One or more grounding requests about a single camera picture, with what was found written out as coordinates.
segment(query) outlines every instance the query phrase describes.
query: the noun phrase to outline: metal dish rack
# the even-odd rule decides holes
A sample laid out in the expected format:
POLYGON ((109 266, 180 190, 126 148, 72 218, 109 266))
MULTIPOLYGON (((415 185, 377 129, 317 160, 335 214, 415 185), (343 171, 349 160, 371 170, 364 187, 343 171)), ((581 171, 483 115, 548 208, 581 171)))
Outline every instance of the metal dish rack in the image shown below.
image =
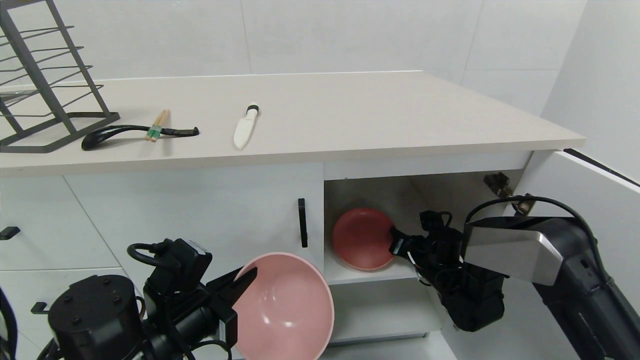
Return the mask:
POLYGON ((80 54, 78 50, 83 47, 75 46, 73 41, 71 40, 71 36, 69 35, 68 30, 73 28, 73 26, 66 26, 58 13, 58 9, 56 8, 53 0, 0 0, 0 28, 2 29, 4 35, 0 37, 0 47, 10 46, 15 53, 14 56, 10 56, 8 58, 0 59, 0 63, 12 59, 17 59, 20 61, 21 67, 17 69, 11 70, 0 70, 0 72, 20 72, 24 70, 25 74, 21 74, 17 77, 14 77, 8 81, 3 81, 0 83, 0 86, 7 85, 12 81, 29 78, 31 82, 35 85, 35 90, 25 90, 18 92, 0 92, 0 117, 4 117, 6 121, 9 123, 11 128, 15 131, 15 134, 7 136, 5 138, 0 139, 0 152, 22 152, 22 153, 46 153, 52 152, 64 145, 69 144, 77 139, 82 138, 84 135, 90 133, 93 130, 104 127, 120 118, 120 115, 115 112, 110 112, 107 108, 106 104, 102 100, 98 89, 102 88, 104 85, 96 85, 89 75, 88 69, 91 66, 86 66, 82 59, 80 58, 80 54), (18 8, 21 6, 28 6, 33 3, 39 3, 41 1, 45 1, 47 6, 49 7, 49 11, 56 23, 55 27, 52 28, 42 28, 42 29, 28 29, 20 31, 16 27, 13 22, 9 11, 13 8, 18 8), (27 44, 25 43, 26 39, 39 37, 42 35, 60 32, 62 38, 66 43, 66 47, 53 47, 47 49, 35 49, 30 50, 27 44), (34 53, 47 53, 47 52, 55 52, 50 56, 46 56, 41 60, 35 60, 33 54, 34 53), (66 54, 71 54, 73 57, 75 64, 68 66, 55 66, 55 67, 40 67, 44 65, 44 63, 48 60, 57 58, 59 56, 63 56, 66 54), (69 75, 63 76, 62 78, 56 79, 53 82, 48 82, 45 76, 42 73, 42 70, 49 69, 77 69, 69 75), (60 84, 62 81, 71 78, 72 76, 82 74, 84 77, 84 83, 81 85, 63 85, 60 84), (55 88, 87 88, 87 92, 83 95, 75 97, 71 101, 67 101, 66 103, 61 103, 60 100, 56 97, 54 93, 55 88), (31 98, 34 95, 39 94, 42 97, 44 103, 46 103, 49 108, 49 112, 42 114, 14 114, 11 112, 10 108, 15 106, 16 104, 31 98), (86 97, 89 95, 93 95, 97 104, 100 106, 102 111, 96 112, 69 112, 65 111, 65 107, 71 105, 72 103, 86 97), (39 124, 36 124, 31 127, 23 128, 18 121, 20 118, 47 118, 53 116, 53 119, 45 120, 39 124), (82 129, 76 129, 75 125, 72 122, 74 118, 96 118, 99 119, 93 124, 86 126, 82 129), (67 135, 64 137, 55 140, 47 145, 12 145, 15 142, 18 142, 21 139, 24 139, 30 135, 48 129, 56 124, 62 123, 66 131, 67 135))

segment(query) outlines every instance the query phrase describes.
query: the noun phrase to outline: white knife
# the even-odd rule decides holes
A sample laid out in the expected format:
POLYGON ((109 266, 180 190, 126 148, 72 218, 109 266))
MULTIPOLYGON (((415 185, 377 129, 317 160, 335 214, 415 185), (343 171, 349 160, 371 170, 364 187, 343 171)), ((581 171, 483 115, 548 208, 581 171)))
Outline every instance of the white knife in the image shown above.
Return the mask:
POLYGON ((260 108, 258 104, 252 102, 246 109, 246 116, 238 120, 236 131, 234 133, 234 146, 237 150, 242 150, 249 142, 251 133, 253 132, 253 125, 255 124, 255 118, 258 116, 260 108))

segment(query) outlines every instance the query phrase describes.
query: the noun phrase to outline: pink plate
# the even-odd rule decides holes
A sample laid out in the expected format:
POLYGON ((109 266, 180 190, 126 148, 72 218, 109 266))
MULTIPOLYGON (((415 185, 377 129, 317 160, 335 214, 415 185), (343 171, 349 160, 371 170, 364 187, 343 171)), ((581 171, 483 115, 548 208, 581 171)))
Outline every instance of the pink plate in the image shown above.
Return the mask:
POLYGON ((237 349, 246 360, 317 360, 333 331, 333 298, 307 260, 286 252, 255 258, 258 275, 234 305, 237 349))
POLYGON ((349 210, 333 227, 333 251, 356 269, 383 268, 394 258, 389 252, 394 241, 391 227, 391 219, 378 210, 349 210))

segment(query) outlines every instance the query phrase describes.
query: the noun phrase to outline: black cabinet handle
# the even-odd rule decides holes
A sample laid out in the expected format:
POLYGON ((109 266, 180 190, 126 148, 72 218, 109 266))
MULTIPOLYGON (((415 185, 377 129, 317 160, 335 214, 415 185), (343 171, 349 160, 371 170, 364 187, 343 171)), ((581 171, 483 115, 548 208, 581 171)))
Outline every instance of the black cabinet handle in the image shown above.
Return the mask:
POLYGON ((307 210, 305 209, 305 199, 298 199, 298 215, 300 216, 300 240, 302 241, 302 247, 308 247, 307 210))
POLYGON ((31 308, 31 313, 34 315, 49 314, 49 310, 45 310, 46 307, 47 307, 46 302, 38 301, 37 303, 33 304, 33 307, 31 308))
POLYGON ((7 226, 4 230, 0 231, 0 240, 9 240, 20 232, 20 228, 17 226, 7 226))

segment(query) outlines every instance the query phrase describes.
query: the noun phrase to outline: black spoon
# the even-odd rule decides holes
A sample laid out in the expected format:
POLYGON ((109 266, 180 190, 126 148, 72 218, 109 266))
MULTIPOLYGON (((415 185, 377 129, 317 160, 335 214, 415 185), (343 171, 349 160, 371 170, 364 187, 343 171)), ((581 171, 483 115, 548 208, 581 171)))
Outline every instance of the black spoon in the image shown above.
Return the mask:
MULTIPOLYGON (((139 126, 139 125, 111 125, 105 126, 98 130, 94 130, 91 133, 88 133, 84 139, 82 140, 82 150, 88 151, 94 149, 98 146, 99 143, 107 140, 113 135, 117 135, 123 133, 124 131, 129 130, 140 130, 140 131, 148 131, 148 126, 139 126)), ((189 136, 196 136, 200 134, 200 130, 197 127, 194 127, 191 130, 176 130, 176 129, 166 129, 163 128, 160 130, 162 135, 176 136, 180 138, 186 138, 189 136)))

